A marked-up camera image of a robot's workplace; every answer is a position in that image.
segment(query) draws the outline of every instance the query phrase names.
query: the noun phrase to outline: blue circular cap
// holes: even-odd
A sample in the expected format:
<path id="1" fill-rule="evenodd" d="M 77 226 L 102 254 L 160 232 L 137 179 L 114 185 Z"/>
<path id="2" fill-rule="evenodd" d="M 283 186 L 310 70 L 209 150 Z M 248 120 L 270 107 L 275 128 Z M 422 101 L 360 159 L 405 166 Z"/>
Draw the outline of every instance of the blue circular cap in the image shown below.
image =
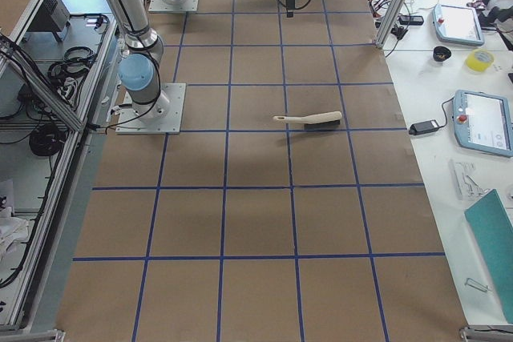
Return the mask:
<path id="1" fill-rule="evenodd" d="M 155 68 L 151 60 L 141 54 L 131 54 L 119 64 L 118 75 L 130 91 L 141 91 L 153 79 Z"/>

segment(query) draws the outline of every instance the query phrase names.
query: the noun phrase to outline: metal plate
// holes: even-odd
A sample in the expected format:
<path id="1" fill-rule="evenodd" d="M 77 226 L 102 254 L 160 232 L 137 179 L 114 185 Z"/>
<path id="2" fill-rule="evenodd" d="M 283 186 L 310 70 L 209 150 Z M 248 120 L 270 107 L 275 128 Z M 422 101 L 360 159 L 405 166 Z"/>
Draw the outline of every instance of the metal plate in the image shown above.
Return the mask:
<path id="1" fill-rule="evenodd" d="M 171 100 L 169 112 L 161 119 L 150 122 L 147 125 L 139 119 L 127 123 L 129 126 L 118 126 L 115 131 L 118 134 L 178 134 L 180 133 L 180 125 L 182 123 L 182 113 L 184 111 L 185 100 L 185 83 L 164 83 L 162 85 L 162 92 L 164 92 Z M 128 93 L 125 95 L 123 103 L 131 103 L 131 98 Z M 119 121 L 124 122 L 136 118 L 134 111 L 131 108 L 121 110 Z"/>
<path id="2" fill-rule="evenodd" d="M 196 12 L 198 11 L 198 3 L 200 0 L 186 0 L 183 3 L 172 5 L 162 0 L 151 0 L 148 11 L 151 14 L 172 14 L 179 12 Z"/>

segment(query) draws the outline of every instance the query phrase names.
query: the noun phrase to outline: yellow object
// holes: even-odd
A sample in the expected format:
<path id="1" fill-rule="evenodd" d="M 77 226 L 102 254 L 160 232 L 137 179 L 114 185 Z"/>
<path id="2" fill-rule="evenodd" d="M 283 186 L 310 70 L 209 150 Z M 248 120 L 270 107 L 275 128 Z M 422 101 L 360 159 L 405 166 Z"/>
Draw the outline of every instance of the yellow object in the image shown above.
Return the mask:
<path id="1" fill-rule="evenodd" d="M 465 64 L 474 71 L 484 72 L 494 62 L 494 55 L 486 50 L 473 50 Z"/>

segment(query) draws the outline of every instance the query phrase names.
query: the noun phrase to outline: teal panel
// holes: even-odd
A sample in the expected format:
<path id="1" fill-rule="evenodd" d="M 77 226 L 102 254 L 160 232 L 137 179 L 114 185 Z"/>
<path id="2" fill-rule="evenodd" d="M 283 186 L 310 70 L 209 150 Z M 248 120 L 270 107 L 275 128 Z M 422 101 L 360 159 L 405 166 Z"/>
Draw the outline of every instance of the teal panel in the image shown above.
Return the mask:
<path id="1" fill-rule="evenodd" d="M 508 323 L 513 324 L 513 227 L 496 190 L 465 211 Z"/>

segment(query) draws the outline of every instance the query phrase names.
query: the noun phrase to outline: tiled surface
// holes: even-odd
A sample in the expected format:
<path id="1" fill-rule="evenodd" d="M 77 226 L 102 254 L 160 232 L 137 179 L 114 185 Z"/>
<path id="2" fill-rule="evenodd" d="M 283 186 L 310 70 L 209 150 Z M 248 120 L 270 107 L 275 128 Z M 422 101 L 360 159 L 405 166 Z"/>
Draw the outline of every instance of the tiled surface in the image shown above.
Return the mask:
<path id="1" fill-rule="evenodd" d="M 107 138 L 59 314 L 70 340 L 458 341 L 366 0 L 151 19 L 163 78 L 188 83 L 182 132 Z M 326 111 L 334 130 L 272 121 Z"/>

